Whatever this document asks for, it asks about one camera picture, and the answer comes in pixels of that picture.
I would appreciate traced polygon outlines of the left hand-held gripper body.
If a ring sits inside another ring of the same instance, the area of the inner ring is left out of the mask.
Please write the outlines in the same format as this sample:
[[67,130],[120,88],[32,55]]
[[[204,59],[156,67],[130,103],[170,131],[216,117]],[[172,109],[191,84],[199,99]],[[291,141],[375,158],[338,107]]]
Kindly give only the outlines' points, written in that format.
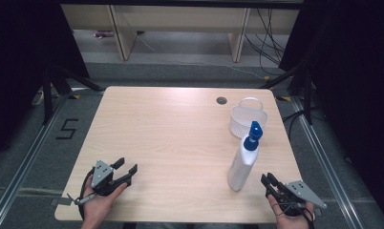
[[116,180],[113,180],[114,170],[102,160],[96,162],[96,166],[93,171],[93,179],[91,181],[91,188],[100,196],[109,196],[120,185],[116,184]]

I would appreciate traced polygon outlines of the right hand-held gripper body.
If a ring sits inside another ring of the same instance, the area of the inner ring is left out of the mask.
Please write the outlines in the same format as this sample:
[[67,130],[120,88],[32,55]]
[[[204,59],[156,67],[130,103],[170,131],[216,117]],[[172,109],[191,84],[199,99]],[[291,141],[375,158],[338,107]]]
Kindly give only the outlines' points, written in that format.
[[305,210],[307,202],[322,209],[327,208],[327,204],[302,180],[287,184],[276,182],[275,187],[277,188],[278,205],[282,212],[289,217],[299,216]]

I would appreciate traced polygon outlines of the white spray bottle blue nozzle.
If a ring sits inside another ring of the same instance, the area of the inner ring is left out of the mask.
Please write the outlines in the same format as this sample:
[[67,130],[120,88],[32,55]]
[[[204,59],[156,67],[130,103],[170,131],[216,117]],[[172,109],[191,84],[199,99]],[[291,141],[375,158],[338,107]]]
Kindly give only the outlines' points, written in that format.
[[257,121],[253,121],[248,134],[242,138],[240,147],[228,170],[228,186],[234,192],[239,192],[243,189],[258,157],[259,144],[262,136],[263,130],[260,124]]

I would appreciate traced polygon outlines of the white plastic basket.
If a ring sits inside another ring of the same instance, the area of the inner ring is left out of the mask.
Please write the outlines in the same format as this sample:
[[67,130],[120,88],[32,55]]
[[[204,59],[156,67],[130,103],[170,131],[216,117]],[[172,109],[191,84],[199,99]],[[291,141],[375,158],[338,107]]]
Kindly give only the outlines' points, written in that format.
[[256,97],[243,98],[231,109],[229,130],[236,137],[242,138],[248,134],[253,121],[258,122],[262,128],[267,125],[268,114],[263,102]]

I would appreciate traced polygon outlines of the person's right hand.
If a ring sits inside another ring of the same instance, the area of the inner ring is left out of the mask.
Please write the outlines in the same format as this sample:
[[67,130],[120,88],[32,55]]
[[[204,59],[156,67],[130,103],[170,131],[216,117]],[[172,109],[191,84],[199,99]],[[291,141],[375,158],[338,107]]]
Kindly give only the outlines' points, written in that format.
[[314,229],[313,212],[314,205],[311,202],[306,203],[304,216],[290,217],[283,213],[274,196],[267,196],[268,203],[272,209],[277,222],[277,229]]

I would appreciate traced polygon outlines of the person's left hand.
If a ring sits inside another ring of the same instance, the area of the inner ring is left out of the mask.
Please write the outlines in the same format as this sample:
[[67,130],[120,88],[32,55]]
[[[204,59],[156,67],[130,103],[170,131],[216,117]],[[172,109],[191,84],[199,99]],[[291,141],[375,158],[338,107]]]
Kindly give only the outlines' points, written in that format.
[[98,229],[102,222],[108,218],[116,199],[127,188],[127,184],[121,184],[109,196],[96,196],[83,205],[84,220],[80,229]]

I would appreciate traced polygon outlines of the black metal stand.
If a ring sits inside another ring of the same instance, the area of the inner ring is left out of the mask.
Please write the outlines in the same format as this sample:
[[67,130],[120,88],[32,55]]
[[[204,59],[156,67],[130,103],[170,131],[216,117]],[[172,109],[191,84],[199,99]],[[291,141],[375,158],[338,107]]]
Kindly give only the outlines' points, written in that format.
[[49,64],[43,71],[44,124],[47,124],[53,115],[52,87],[55,87],[57,92],[62,95],[68,95],[73,91],[67,81],[68,78],[93,91],[104,91],[104,88],[90,80],[88,74],[82,76],[65,67]]
[[309,125],[312,124],[311,120],[311,75],[308,67],[309,61],[302,60],[296,66],[277,76],[274,79],[267,81],[261,89],[270,89],[277,84],[287,80],[291,77],[290,84],[288,86],[288,93],[290,95],[303,94],[304,97],[304,116]]

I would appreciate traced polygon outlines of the dark curtain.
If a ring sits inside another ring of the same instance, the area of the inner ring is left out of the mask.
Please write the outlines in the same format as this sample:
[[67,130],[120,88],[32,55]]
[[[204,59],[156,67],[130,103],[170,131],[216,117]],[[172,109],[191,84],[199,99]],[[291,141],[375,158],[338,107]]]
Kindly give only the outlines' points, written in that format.
[[55,68],[88,77],[59,0],[0,0],[0,150]]
[[322,109],[384,215],[384,0],[304,0],[280,68],[287,71],[331,10],[309,67]]

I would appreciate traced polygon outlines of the light wooden desk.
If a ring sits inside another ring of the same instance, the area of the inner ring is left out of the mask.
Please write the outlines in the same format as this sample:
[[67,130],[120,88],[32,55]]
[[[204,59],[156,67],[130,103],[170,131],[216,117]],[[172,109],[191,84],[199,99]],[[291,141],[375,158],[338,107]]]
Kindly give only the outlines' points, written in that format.
[[225,33],[231,58],[238,62],[246,34],[289,35],[299,13],[279,9],[74,4],[63,4],[61,8],[73,30],[111,31],[122,60],[130,57],[136,31],[189,31]]

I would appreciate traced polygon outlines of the metal floor rail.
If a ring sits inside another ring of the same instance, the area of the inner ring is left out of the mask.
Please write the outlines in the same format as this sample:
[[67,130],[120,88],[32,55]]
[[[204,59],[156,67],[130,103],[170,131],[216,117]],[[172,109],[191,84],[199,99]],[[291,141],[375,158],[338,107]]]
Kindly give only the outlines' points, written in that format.
[[308,120],[305,117],[300,118],[301,125],[305,131],[305,134],[309,140],[309,144],[311,145],[312,150],[317,157],[321,169],[326,177],[326,180],[331,188],[331,191],[335,197],[335,200],[349,225],[350,229],[365,229],[364,223],[361,221],[355,206],[352,204],[350,197],[338,174],[333,169],[330,160],[328,159],[327,153],[322,146],[322,143],[314,131],[314,128],[308,123]]
[[62,107],[68,99],[67,95],[61,95],[54,103],[50,117],[39,127],[39,130],[32,141],[30,148],[26,152],[19,166],[13,174],[12,179],[4,189],[0,189],[0,226],[13,204],[19,189],[26,180],[30,169],[37,159],[41,148],[43,147],[46,138],[59,115]]

